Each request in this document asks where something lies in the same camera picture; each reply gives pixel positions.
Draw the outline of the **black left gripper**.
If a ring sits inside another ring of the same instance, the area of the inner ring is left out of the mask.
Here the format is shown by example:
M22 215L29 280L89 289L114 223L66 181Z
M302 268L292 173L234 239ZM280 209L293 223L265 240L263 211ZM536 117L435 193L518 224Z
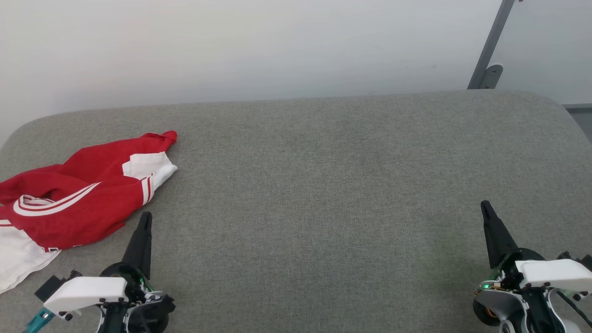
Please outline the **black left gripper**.
M102 278L124 278L124 295L115 301L100 299L98 333L162 333L176 309L167 293L150 284L152 213L144 211L125 250L122 263L112 264Z

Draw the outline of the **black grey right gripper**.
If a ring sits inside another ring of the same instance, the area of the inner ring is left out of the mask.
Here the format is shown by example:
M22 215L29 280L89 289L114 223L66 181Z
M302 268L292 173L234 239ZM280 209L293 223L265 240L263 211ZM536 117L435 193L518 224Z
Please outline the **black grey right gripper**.
M579 333L579 325L564 319L553 297L566 301L579 316L584 299L584 259L569 252L554 260L519 248L488 200L481 202L488 261L493 272L475 291L473 311L500 333Z

